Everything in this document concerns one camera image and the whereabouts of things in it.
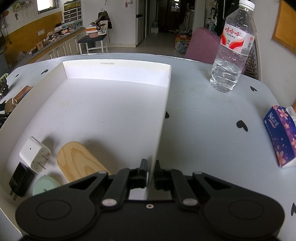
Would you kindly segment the black hair claw clip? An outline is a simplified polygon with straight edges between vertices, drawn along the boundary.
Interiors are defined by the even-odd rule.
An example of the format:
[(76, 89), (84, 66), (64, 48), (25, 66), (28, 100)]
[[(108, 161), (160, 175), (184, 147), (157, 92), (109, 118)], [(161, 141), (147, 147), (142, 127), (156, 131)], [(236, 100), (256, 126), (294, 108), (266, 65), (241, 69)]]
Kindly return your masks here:
[(4, 73), (4, 75), (0, 78), (0, 97), (3, 98), (9, 92), (9, 86), (7, 84), (8, 73)]

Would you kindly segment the pink orange pot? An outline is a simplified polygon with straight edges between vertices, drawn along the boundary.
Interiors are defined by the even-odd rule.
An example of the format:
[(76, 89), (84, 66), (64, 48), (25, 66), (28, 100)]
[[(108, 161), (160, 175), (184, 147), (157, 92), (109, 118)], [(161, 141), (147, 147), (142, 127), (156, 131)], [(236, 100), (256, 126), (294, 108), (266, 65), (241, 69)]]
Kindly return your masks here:
[(85, 29), (85, 32), (90, 38), (96, 38), (99, 36), (98, 29), (96, 26), (87, 27)]

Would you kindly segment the grey drawer organiser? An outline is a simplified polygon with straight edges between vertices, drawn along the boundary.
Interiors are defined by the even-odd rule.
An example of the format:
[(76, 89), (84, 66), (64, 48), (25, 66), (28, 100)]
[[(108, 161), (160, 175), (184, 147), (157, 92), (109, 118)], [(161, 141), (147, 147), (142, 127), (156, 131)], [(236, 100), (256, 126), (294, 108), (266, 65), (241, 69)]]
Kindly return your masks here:
[(67, 1), (63, 4), (64, 23), (82, 20), (81, 0)]

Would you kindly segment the black hanging garment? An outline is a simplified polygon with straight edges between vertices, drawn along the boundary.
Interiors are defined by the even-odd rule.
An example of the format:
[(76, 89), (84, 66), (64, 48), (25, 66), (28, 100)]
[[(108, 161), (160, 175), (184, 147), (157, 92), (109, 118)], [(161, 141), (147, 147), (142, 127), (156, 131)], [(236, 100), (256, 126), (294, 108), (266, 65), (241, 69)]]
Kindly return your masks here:
[(223, 32), (223, 27), (227, 16), (238, 9), (239, 0), (218, 0), (217, 25), (215, 33), (220, 37)]

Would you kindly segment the beige oval case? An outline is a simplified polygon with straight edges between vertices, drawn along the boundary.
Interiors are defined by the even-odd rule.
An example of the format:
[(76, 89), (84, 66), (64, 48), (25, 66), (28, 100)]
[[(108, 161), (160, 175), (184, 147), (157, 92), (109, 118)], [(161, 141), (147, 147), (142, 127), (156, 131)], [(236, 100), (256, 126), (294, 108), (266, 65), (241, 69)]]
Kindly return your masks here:
[(10, 98), (4, 106), (4, 113), (11, 113), (16, 106), (18, 105), (18, 102), (15, 98)]

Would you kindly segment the white cardboard tray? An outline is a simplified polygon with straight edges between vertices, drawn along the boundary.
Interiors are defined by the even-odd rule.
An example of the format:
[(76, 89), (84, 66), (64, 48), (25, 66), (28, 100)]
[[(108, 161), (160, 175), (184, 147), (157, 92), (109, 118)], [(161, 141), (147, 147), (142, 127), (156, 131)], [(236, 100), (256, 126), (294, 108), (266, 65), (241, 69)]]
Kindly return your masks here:
[(111, 173), (147, 160), (155, 166), (165, 119), (171, 65), (120, 59), (69, 60), (18, 68), (8, 80), (31, 85), (1, 128), (1, 211), (16, 225), (9, 180), (30, 137), (52, 152), (43, 174), (68, 182), (57, 165), (67, 143), (83, 144)]

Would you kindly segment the wooden oval block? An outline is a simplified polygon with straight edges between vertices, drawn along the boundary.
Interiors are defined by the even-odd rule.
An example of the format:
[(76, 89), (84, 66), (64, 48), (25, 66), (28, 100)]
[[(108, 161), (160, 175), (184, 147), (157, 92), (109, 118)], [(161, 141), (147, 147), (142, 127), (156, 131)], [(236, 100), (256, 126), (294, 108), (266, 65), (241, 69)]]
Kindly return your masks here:
[(57, 154), (57, 165), (69, 182), (108, 171), (80, 142), (72, 141), (62, 146)]

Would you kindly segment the mint green round disc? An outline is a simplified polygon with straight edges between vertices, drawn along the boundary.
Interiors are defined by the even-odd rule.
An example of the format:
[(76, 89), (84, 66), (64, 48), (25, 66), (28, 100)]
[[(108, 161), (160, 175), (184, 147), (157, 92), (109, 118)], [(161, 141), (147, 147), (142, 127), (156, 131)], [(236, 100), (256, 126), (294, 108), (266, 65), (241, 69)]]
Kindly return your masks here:
[(55, 180), (50, 176), (43, 175), (34, 184), (32, 195), (35, 196), (35, 195), (50, 191), (52, 189), (55, 189), (59, 186), (60, 186), (60, 183), (57, 180)]

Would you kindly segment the black wall charger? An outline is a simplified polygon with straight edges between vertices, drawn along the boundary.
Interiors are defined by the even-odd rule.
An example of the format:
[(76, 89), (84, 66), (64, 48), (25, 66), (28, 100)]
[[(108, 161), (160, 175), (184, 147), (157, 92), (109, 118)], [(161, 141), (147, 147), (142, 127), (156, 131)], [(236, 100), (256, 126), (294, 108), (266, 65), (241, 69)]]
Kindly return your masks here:
[(32, 171), (27, 165), (19, 162), (10, 181), (9, 186), (11, 188), (10, 196), (13, 197), (13, 201), (16, 201), (18, 197), (24, 197), (27, 193), (36, 173)]

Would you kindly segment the white wall charger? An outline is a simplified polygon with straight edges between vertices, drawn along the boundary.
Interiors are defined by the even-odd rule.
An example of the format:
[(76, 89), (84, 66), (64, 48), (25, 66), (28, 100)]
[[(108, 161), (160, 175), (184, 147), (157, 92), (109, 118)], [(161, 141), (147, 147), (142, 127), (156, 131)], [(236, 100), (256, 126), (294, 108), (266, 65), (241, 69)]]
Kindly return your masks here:
[(50, 149), (34, 137), (28, 138), (20, 150), (20, 158), (35, 173), (46, 170), (45, 165), (49, 161), (51, 154)]

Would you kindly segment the cream cabinet counter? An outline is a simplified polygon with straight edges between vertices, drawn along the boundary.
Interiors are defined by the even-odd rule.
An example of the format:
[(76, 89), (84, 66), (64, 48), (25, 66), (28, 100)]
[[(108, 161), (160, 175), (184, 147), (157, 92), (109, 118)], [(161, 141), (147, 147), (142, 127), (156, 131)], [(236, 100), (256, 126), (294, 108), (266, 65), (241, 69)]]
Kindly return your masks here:
[(77, 30), (67, 33), (58, 40), (46, 45), (46, 47), (38, 50), (33, 55), (27, 54), (25, 57), (17, 61), (13, 67), (17, 68), (29, 63), (81, 54), (78, 41), (85, 35), (85, 28), (78, 28)]

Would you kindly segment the small dark stool table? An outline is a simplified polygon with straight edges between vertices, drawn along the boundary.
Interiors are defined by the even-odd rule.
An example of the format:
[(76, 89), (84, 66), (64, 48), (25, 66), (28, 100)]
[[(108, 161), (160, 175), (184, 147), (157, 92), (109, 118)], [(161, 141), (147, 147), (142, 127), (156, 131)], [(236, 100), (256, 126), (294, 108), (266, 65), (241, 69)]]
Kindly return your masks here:
[[(107, 36), (108, 36), (107, 34), (100, 35), (95, 38), (90, 38), (88, 35), (84, 36), (83, 38), (81, 38), (78, 41), (80, 54), (82, 54), (82, 47), (81, 47), (82, 44), (85, 45), (87, 54), (89, 54), (89, 51), (97, 50), (97, 49), (100, 49), (102, 53), (104, 53), (104, 52), (107, 53), (108, 52), (108, 44), (107, 43), (104, 44), (104, 40)], [(95, 46), (96, 42), (100, 42), (100, 47)]]

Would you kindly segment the purple tissue pack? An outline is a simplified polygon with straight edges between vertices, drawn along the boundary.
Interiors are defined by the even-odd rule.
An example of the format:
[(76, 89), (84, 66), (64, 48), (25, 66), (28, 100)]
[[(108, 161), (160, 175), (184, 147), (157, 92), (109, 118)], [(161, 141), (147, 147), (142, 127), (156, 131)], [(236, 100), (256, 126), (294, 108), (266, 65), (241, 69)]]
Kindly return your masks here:
[(263, 122), (275, 149), (279, 166), (295, 166), (296, 131), (295, 111), (291, 106), (273, 105), (265, 115)]

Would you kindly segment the clear water bottle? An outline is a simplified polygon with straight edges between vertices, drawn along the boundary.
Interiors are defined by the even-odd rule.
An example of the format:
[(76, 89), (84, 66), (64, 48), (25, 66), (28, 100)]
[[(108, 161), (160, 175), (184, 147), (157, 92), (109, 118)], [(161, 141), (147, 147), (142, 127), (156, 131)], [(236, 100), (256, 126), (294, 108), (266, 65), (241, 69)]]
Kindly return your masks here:
[(253, 46), (256, 27), (255, 4), (239, 1), (238, 9), (226, 17), (210, 84), (220, 92), (230, 92), (236, 85)]

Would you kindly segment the colourful card box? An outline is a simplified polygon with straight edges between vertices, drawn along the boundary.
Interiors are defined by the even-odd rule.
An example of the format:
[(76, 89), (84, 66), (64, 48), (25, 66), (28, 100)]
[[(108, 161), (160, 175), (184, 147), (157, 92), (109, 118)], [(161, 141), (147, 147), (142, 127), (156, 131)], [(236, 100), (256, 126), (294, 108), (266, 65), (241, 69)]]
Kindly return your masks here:
[(32, 87), (26, 85), (16, 96), (15, 99), (17, 102), (20, 102), (25, 95), (32, 89)]

